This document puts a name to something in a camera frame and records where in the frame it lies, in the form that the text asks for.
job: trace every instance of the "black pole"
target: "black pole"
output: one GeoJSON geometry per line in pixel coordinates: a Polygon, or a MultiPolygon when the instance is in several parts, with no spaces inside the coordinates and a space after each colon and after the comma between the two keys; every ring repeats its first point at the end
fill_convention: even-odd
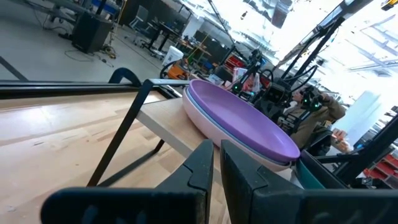
{"type": "Polygon", "coordinates": [[[398,138],[398,115],[396,115],[367,146],[359,153],[357,159],[341,165],[334,173],[344,183],[350,184],[376,159],[389,153],[389,146],[398,138]]]}
{"type": "Polygon", "coordinates": [[[220,65],[223,65],[225,61],[228,59],[228,57],[234,52],[235,50],[235,45],[233,44],[230,48],[230,50],[225,54],[224,58],[221,60],[220,65]]]}
{"type": "MultiPolygon", "coordinates": [[[[317,47],[315,48],[315,50],[310,54],[310,56],[308,56],[308,58],[306,59],[306,61],[303,63],[303,65],[300,67],[300,69],[297,71],[297,73],[295,74],[295,76],[300,75],[301,73],[303,73],[305,71],[305,69],[308,67],[308,65],[311,63],[311,61],[317,57],[317,55],[319,54],[319,52],[321,51],[322,47],[324,46],[324,44],[326,42],[328,42],[328,40],[330,39],[330,37],[333,35],[333,33],[335,33],[335,31],[337,30],[337,28],[344,22],[344,18],[340,17],[336,20],[336,22],[334,22],[330,28],[327,28],[327,32],[326,35],[324,36],[324,38],[322,38],[322,40],[320,41],[320,43],[317,45],[317,47]]],[[[289,82],[290,85],[293,85],[295,83],[296,80],[292,80],[289,82]]]]}
{"type": "Polygon", "coordinates": [[[95,14],[100,15],[102,10],[104,10],[105,5],[106,5],[106,0],[102,0],[101,3],[99,4],[97,12],[95,14]]]}
{"type": "Polygon", "coordinates": [[[304,53],[305,50],[308,49],[308,47],[310,46],[310,44],[312,44],[313,39],[318,38],[320,34],[313,36],[311,39],[309,39],[307,41],[307,43],[305,43],[305,47],[303,47],[303,49],[301,49],[301,51],[297,54],[296,58],[293,60],[293,62],[289,65],[289,67],[287,67],[287,69],[285,70],[285,72],[283,73],[283,75],[280,78],[285,78],[287,76],[287,74],[289,74],[289,72],[291,71],[291,69],[293,68],[293,66],[296,64],[296,62],[299,60],[299,58],[301,57],[301,55],[304,53]]]}

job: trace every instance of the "wooden tabletop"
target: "wooden tabletop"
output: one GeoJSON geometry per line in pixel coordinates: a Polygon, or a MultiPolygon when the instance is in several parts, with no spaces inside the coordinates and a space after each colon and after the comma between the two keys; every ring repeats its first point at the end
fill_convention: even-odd
{"type": "Polygon", "coordinates": [[[190,44],[188,44],[187,41],[182,39],[178,39],[177,41],[179,42],[179,44],[183,45],[184,47],[188,47],[191,50],[193,49],[193,47],[190,44]]]}
{"type": "MultiPolygon", "coordinates": [[[[188,157],[207,139],[192,123],[182,106],[182,98],[144,104],[137,119],[183,157],[188,157]]],[[[213,179],[221,184],[220,150],[214,150],[213,179]]]]}

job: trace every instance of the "cable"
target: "cable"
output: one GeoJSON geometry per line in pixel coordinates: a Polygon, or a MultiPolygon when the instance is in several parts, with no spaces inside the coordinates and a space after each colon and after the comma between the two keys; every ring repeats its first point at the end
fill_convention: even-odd
{"type": "Polygon", "coordinates": [[[79,51],[79,50],[66,50],[66,51],[64,51],[64,54],[65,54],[68,58],[70,58],[70,59],[72,59],[72,60],[74,60],[74,61],[77,61],[77,62],[94,62],[94,59],[91,58],[91,57],[98,57],[98,60],[100,60],[100,61],[102,61],[103,63],[105,63],[108,67],[114,68],[114,65],[113,65],[111,62],[107,61],[106,59],[102,58],[101,56],[99,56],[99,55],[97,55],[97,54],[82,54],[82,56],[84,56],[85,58],[87,58],[87,60],[80,60],[80,59],[74,58],[74,57],[72,57],[71,55],[69,55],[69,54],[68,54],[69,52],[81,52],[81,51],[79,51]]]}
{"type": "Polygon", "coordinates": [[[313,68],[314,68],[314,66],[312,66],[310,69],[308,69],[307,71],[305,71],[305,72],[303,72],[302,74],[300,74],[300,75],[297,75],[297,76],[294,76],[294,77],[292,77],[292,78],[286,78],[286,79],[284,79],[284,81],[291,81],[291,80],[298,80],[299,78],[301,78],[301,77],[303,77],[304,75],[306,75],[309,71],[311,71],[313,68]]]}
{"type": "Polygon", "coordinates": [[[274,73],[272,72],[272,70],[271,70],[271,69],[264,69],[264,70],[260,73],[260,75],[263,75],[264,72],[269,72],[269,75],[268,75],[267,77],[270,77],[270,76],[271,76],[271,81],[273,82],[273,81],[274,81],[274,73]]]}
{"type": "Polygon", "coordinates": [[[310,81],[310,79],[314,76],[315,72],[318,70],[318,65],[314,65],[313,67],[311,67],[307,72],[313,70],[313,72],[311,73],[311,75],[301,84],[299,85],[297,88],[295,88],[294,90],[291,90],[290,93],[293,93],[294,91],[298,90],[299,88],[303,87],[305,84],[307,84],[308,81],[310,81]]]}
{"type": "Polygon", "coordinates": [[[87,58],[87,60],[79,60],[79,59],[76,59],[76,58],[68,55],[69,52],[80,52],[80,51],[79,50],[66,50],[66,51],[63,52],[63,54],[65,54],[68,58],[70,58],[72,60],[75,60],[77,62],[94,62],[94,60],[92,58],[87,57],[85,54],[83,56],[85,58],[87,58]]]}
{"type": "Polygon", "coordinates": [[[46,17],[45,17],[45,19],[44,19],[44,22],[41,22],[40,19],[39,19],[39,17],[38,17],[38,15],[37,15],[37,12],[36,12],[37,10],[36,10],[34,7],[36,6],[36,7],[41,7],[41,8],[47,9],[46,7],[41,6],[41,5],[39,5],[39,4],[36,4],[36,3],[33,3],[33,2],[29,2],[29,1],[24,1],[24,2],[27,3],[28,5],[30,5],[30,7],[31,7],[32,10],[33,10],[33,13],[34,13],[34,16],[35,16],[37,22],[39,22],[39,25],[43,28],[43,30],[62,29],[62,30],[65,31],[65,33],[68,33],[68,30],[67,30],[66,28],[64,28],[64,27],[57,26],[57,27],[53,27],[53,28],[47,28],[47,27],[44,26],[45,22],[47,21],[47,19],[49,19],[49,16],[50,16],[50,15],[47,14],[46,17]]]}

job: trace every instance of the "black metal rod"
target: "black metal rod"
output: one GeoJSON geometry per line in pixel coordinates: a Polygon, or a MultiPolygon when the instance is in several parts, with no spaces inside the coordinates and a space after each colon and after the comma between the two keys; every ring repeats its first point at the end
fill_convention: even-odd
{"type": "Polygon", "coordinates": [[[337,155],[337,156],[317,156],[315,157],[318,162],[322,164],[348,162],[357,159],[359,155],[337,155]]]}
{"type": "MultiPolygon", "coordinates": [[[[303,73],[305,71],[305,69],[307,69],[308,65],[311,63],[311,61],[317,57],[317,55],[319,54],[319,52],[321,51],[322,47],[326,44],[326,42],[328,42],[328,40],[330,39],[330,37],[335,33],[335,31],[337,30],[337,28],[344,22],[344,18],[338,18],[336,20],[336,22],[331,25],[330,28],[327,29],[326,35],[324,36],[324,38],[322,38],[322,40],[320,41],[320,43],[317,45],[317,47],[315,47],[315,50],[310,54],[310,56],[308,56],[308,58],[306,59],[306,61],[303,63],[303,65],[299,68],[299,70],[297,71],[297,73],[295,74],[295,76],[297,75],[301,75],[301,73],[303,73]]],[[[292,80],[289,82],[290,85],[293,85],[295,83],[295,80],[292,80]]]]}
{"type": "Polygon", "coordinates": [[[119,172],[113,174],[110,178],[102,181],[102,183],[98,184],[98,187],[109,187],[109,186],[113,185],[118,180],[122,179],[125,175],[127,175],[128,173],[130,173],[131,171],[133,171],[134,169],[136,169],[137,167],[139,167],[140,165],[145,163],[153,155],[157,154],[160,151],[160,149],[162,148],[163,144],[164,144],[164,140],[161,139],[157,143],[154,150],[152,150],[151,152],[148,152],[147,154],[143,155],[136,161],[134,161],[131,164],[129,164],[128,166],[126,166],[125,168],[121,169],[119,172]]]}
{"type": "Polygon", "coordinates": [[[141,106],[144,104],[145,99],[149,95],[150,91],[152,90],[153,83],[150,80],[145,80],[142,84],[140,91],[138,92],[136,98],[132,102],[129,111],[127,112],[126,116],[124,117],[122,123],[120,124],[116,134],[114,135],[111,143],[109,144],[108,148],[106,149],[102,159],[100,160],[97,168],[94,171],[94,174],[91,176],[90,181],[87,184],[87,187],[96,186],[100,181],[102,175],[104,174],[106,168],[108,167],[109,163],[111,162],[114,154],[118,150],[120,144],[122,143],[124,137],[126,136],[131,124],[136,119],[141,106]]]}
{"type": "Polygon", "coordinates": [[[297,54],[296,58],[293,60],[293,62],[287,67],[287,69],[285,70],[285,72],[282,74],[282,76],[280,78],[285,78],[287,76],[287,74],[289,74],[289,72],[291,71],[291,69],[293,68],[293,66],[297,63],[297,61],[299,60],[299,58],[301,57],[301,55],[305,52],[305,50],[308,49],[308,47],[312,44],[312,40],[318,38],[318,35],[313,36],[311,39],[308,39],[307,43],[305,43],[305,46],[303,49],[301,49],[301,51],[297,54]]]}
{"type": "Polygon", "coordinates": [[[0,100],[20,98],[41,98],[53,96],[92,95],[103,93],[125,93],[138,91],[131,86],[45,86],[45,87],[0,87],[0,100]]]}
{"type": "Polygon", "coordinates": [[[101,3],[99,4],[97,12],[95,14],[100,15],[102,10],[104,10],[105,5],[106,5],[106,0],[102,0],[101,3]]]}
{"type": "Polygon", "coordinates": [[[398,138],[398,115],[384,127],[373,140],[361,151],[358,159],[341,165],[335,175],[343,182],[350,184],[366,168],[368,168],[380,155],[386,154],[389,146],[398,138]]]}

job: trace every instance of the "gray floor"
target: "gray floor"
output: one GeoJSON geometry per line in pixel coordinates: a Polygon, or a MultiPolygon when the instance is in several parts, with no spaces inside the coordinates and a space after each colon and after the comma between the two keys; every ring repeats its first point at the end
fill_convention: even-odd
{"type": "MultiPolygon", "coordinates": [[[[0,56],[28,80],[107,82],[119,67],[130,69],[140,80],[159,76],[161,61],[124,39],[128,35],[125,30],[118,30],[112,44],[118,55],[116,60],[98,52],[91,57],[76,51],[69,40],[58,37],[58,32],[63,30],[43,30],[34,15],[31,8],[9,1],[0,2],[0,56]],[[70,57],[84,62],[67,57],[65,51],[70,57]]],[[[44,14],[38,12],[37,16],[39,20],[45,20],[44,14]]],[[[62,26],[70,29],[65,23],[62,26]]],[[[16,80],[16,77],[0,65],[0,80],[16,80]]]]}

